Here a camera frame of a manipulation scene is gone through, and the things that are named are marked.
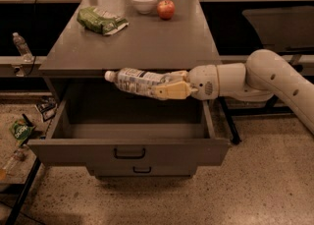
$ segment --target black cable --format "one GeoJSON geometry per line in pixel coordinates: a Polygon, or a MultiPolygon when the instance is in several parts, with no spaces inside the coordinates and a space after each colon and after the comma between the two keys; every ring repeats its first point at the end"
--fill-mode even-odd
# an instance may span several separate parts
{"type": "Polygon", "coordinates": [[[51,124],[52,124],[52,121],[53,121],[53,118],[50,119],[50,121],[49,121],[49,124],[48,124],[48,126],[47,126],[47,129],[46,129],[46,131],[45,131],[45,137],[47,137],[47,134],[48,134],[49,128],[50,128],[50,126],[51,126],[51,124]]]}
{"type": "Polygon", "coordinates": [[[27,74],[25,74],[25,77],[28,77],[28,76],[32,73],[33,67],[35,66],[36,57],[37,57],[37,56],[34,56],[34,57],[33,57],[33,61],[32,61],[32,64],[31,64],[31,68],[30,68],[29,72],[28,72],[27,74]]]}
{"type": "MultiPolygon", "coordinates": [[[[7,204],[6,202],[4,202],[4,201],[2,201],[2,200],[0,200],[0,203],[3,204],[3,205],[5,205],[5,206],[7,206],[7,207],[9,207],[9,208],[11,208],[11,209],[13,208],[13,206],[7,204]]],[[[37,222],[38,224],[46,225],[45,223],[43,223],[43,222],[41,222],[41,221],[38,221],[38,220],[36,220],[36,219],[30,217],[29,215],[23,213],[23,212],[20,212],[20,214],[23,215],[23,216],[25,216],[25,217],[28,218],[29,220],[32,220],[32,221],[34,221],[34,222],[37,222]]]]}

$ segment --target terrazzo floor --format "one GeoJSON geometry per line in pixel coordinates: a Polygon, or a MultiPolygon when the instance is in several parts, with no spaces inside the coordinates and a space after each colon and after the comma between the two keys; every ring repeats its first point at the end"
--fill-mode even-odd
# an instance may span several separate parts
{"type": "MultiPolygon", "coordinates": [[[[19,115],[34,109],[28,103],[0,104],[2,137],[12,122],[4,109],[19,115]]],[[[219,105],[212,107],[217,135],[229,136],[219,105]]],[[[192,178],[97,180],[85,168],[41,165],[16,224],[314,224],[313,135],[293,115],[235,124],[242,142],[222,166],[199,167],[192,178]]],[[[0,200],[4,224],[14,200],[0,200]]]]}

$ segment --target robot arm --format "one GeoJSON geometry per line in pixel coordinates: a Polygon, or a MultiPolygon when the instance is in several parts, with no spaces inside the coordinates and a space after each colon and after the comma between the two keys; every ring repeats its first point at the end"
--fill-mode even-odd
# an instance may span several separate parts
{"type": "Polygon", "coordinates": [[[249,56],[246,72],[249,86],[272,91],[314,134],[314,85],[310,81],[281,56],[266,49],[249,56]]]}
{"type": "MultiPolygon", "coordinates": [[[[249,56],[246,64],[197,66],[184,80],[187,85],[181,82],[178,86],[182,92],[181,99],[189,95],[199,100],[230,96],[252,102],[266,101],[275,94],[314,134],[314,85],[273,51],[257,50],[249,56]]],[[[167,86],[163,84],[164,95],[167,94],[167,86]]],[[[175,99],[176,94],[166,97],[175,99]]]]}

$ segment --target apple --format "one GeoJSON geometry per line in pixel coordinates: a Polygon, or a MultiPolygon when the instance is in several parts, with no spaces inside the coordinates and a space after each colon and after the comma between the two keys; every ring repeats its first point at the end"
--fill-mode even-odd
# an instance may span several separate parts
{"type": "Polygon", "coordinates": [[[175,14],[175,3],[171,0],[160,1],[157,5],[158,16],[163,20],[169,20],[175,14]]]}

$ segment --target plastic water bottle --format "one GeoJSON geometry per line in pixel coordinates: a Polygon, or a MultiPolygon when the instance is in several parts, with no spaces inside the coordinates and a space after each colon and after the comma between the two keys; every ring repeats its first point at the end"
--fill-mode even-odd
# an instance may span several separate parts
{"type": "Polygon", "coordinates": [[[169,82],[171,76],[169,73],[157,74],[132,68],[123,68],[118,72],[107,71],[105,80],[114,83],[122,91],[158,98],[153,93],[152,87],[169,82]]]}
{"type": "Polygon", "coordinates": [[[17,149],[7,161],[7,163],[2,168],[0,168],[0,181],[5,180],[8,175],[11,175],[14,168],[25,159],[26,155],[24,154],[23,149],[17,149]]]}
{"type": "Polygon", "coordinates": [[[16,47],[18,48],[21,56],[23,57],[23,60],[26,63],[31,63],[33,61],[33,56],[27,46],[27,43],[25,41],[25,39],[20,36],[17,32],[13,33],[13,42],[16,45],[16,47]]]}

